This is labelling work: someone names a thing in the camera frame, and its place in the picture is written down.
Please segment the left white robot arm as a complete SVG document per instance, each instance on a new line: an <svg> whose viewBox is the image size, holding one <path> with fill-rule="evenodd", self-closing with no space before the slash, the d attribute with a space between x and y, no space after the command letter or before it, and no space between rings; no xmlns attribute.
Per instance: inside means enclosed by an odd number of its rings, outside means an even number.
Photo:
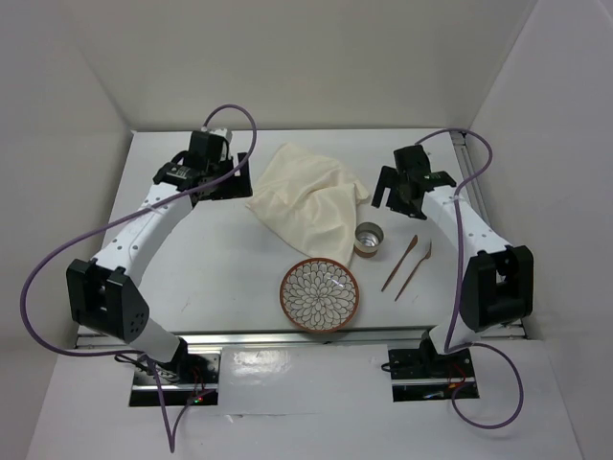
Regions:
<svg viewBox="0 0 613 460"><path fill-rule="evenodd" d="M235 167L245 156L231 155L231 140L226 128L193 132L188 148L153 176L141 215L91 260L75 259L66 271L73 320L144 353L168 382L204 378L208 362L151 319L139 285L166 238L199 202L252 194L249 166Z"/></svg>

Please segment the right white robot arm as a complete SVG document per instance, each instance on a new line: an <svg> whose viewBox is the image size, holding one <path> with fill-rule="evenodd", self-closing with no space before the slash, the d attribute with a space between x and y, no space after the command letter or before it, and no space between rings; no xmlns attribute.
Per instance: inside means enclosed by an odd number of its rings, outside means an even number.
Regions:
<svg viewBox="0 0 613 460"><path fill-rule="evenodd" d="M432 171L422 146L397 149L394 160L381 169L373 206L430 221L458 251L452 313L423 334L409 362L411 369L439 377L482 332L532 314L534 255L497 235L447 172Z"/></svg>

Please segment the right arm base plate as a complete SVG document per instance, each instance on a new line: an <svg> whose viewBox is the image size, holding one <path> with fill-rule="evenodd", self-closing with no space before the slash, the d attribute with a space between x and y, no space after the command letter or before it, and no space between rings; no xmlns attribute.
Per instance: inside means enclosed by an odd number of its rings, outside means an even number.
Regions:
<svg viewBox="0 0 613 460"><path fill-rule="evenodd" d="M395 403L479 399L472 357L469 351L426 362L418 349L391 349L388 361L380 366L392 381Z"/></svg>

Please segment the floral patterned ceramic plate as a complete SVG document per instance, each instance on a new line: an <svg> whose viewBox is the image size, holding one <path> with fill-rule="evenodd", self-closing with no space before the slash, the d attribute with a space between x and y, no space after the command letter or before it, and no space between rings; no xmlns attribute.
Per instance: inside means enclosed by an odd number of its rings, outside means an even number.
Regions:
<svg viewBox="0 0 613 460"><path fill-rule="evenodd" d="M331 259L311 258L285 273L279 297L284 315L294 326L311 334L328 334L352 321L360 291L346 267Z"/></svg>

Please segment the brown wooden fork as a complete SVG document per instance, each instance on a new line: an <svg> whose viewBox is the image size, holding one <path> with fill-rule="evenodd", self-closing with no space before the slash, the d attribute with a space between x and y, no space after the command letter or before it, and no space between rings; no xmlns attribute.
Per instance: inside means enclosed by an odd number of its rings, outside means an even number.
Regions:
<svg viewBox="0 0 613 460"><path fill-rule="evenodd" d="M408 287L410 282L413 280L413 278L415 277L415 275L416 275L417 271L419 270L420 266L425 261L429 260L431 255L432 255L432 242L428 243L426 252L420 258L420 260L416 263L416 265L414 266L414 268L410 272L409 276L406 278L406 280L404 281L403 285L399 289L399 291L398 291L398 293L397 293L397 295L395 296L395 299L394 299L395 302L399 299L399 297L402 295L404 290L406 290L406 288Z"/></svg>

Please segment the brown wooden knife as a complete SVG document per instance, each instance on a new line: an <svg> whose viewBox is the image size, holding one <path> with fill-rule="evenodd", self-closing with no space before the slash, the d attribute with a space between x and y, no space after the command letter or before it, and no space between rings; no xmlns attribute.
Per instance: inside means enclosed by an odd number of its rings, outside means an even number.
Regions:
<svg viewBox="0 0 613 460"><path fill-rule="evenodd" d="M413 250L413 248L417 245L419 241L419 236L415 235L412 240L410 240L409 244L407 245L406 249L404 250L402 256L400 257L400 259L398 260L398 262L396 263L396 265L394 266L393 270L391 271L391 273L389 274L388 278L386 279L385 283L383 284L382 288L381 288L381 292L383 292L387 286L390 285L390 283L392 282L392 280L394 279L394 277L396 276L398 270L400 269L400 267L402 266L404 260L406 259L406 257L408 256L408 254Z"/></svg>

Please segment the small metal cup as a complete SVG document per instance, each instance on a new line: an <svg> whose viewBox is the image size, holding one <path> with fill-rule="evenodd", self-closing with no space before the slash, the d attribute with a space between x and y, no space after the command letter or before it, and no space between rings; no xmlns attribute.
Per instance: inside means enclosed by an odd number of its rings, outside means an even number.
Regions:
<svg viewBox="0 0 613 460"><path fill-rule="evenodd" d="M374 257L384 241L383 230L373 222L362 222L354 232L353 251L362 258Z"/></svg>

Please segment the cream cloth napkin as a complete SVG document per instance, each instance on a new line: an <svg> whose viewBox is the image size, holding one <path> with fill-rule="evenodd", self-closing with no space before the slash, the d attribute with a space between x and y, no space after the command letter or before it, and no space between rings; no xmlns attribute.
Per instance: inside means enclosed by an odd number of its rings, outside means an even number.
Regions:
<svg viewBox="0 0 613 460"><path fill-rule="evenodd" d="M246 207L302 254L347 265L357 206L369 196L365 185L340 161L285 143L258 179Z"/></svg>

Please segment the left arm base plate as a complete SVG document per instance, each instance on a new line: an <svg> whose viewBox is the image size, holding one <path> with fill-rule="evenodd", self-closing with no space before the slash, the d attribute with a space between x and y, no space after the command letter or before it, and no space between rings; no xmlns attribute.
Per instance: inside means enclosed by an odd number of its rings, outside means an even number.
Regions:
<svg viewBox="0 0 613 460"><path fill-rule="evenodd" d="M207 361L206 371L190 371L186 379L157 366L166 406L179 407L189 398L195 398L195 406L214 406L218 404L218 380L221 351L206 349L201 357ZM133 367L133 379L128 400L129 407L158 407L155 377L142 358L125 357L123 363Z"/></svg>

